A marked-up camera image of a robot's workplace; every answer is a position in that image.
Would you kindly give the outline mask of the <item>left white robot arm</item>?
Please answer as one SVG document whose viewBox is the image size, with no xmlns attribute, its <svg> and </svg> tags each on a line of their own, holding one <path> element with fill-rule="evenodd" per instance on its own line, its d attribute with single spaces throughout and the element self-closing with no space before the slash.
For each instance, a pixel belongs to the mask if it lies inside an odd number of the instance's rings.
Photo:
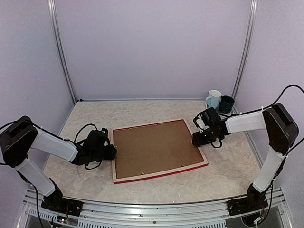
<svg viewBox="0 0 304 228">
<path fill-rule="evenodd" d="M 56 189 L 55 183 L 29 158 L 31 149 L 85 167 L 92 162 L 113 160 L 117 154 L 106 128 L 94 129 L 86 139 L 75 142 L 43 129 L 28 116 L 1 126 L 0 149 L 3 164 L 14 168 L 43 196 L 48 197 L 48 204 L 56 211 L 62 211 L 67 206 L 66 200 L 59 195 L 61 192 Z"/>
</svg>

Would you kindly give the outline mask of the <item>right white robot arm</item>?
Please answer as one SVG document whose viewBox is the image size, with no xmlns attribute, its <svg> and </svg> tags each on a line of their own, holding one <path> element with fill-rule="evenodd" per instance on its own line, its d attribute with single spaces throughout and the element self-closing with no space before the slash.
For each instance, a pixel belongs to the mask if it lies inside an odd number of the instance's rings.
<svg viewBox="0 0 304 228">
<path fill-rule="evenodd" d="M 193 119 L 198 131 L 192 135 L 195 147 L 222 145 L 225 137 L 237 133 L 262 132 L 266 137 L 267 155 L 252 188 L 262 193 L 278 176 L 292 149 L 299 129 L 281 103 L 244 114 L 221 117 L 214 108 L 208 108 Z"/>
</svg>

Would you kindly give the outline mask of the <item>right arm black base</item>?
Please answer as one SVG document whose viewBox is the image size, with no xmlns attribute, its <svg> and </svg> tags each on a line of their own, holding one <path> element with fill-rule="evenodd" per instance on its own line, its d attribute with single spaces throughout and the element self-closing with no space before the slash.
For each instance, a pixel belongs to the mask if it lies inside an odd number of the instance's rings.
<svg viewBox="0 0 304 228">
<path fill-rule="evenodd" d="M 230 216 L 244 214 L 255 210 L 260 210 L 268 206 L 266 191 L 259 192 L 253 184 L 247 189 L 247 195 L 243 198 L 232 199 L 227 202 Z"/>
</svg>

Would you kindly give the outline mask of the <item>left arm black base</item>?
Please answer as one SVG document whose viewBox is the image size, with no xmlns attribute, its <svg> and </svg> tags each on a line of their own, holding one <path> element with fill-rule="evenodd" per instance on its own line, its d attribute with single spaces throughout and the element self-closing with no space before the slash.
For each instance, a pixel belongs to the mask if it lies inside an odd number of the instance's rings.
<svg viewBox="0 0 304 228">
<path fill-rule="evenodd" d="M 50 211 L 62 213 L 72 216 L 80 216 L 83 208 L 83 202 L 75 199 L 64 198 L 61 190 L 55 184 L 52 179 L 51 182 L 54 184 L 55 191 L 49 196 L 44 196 L 41 203 L 41 207 Z"/>
</svg>

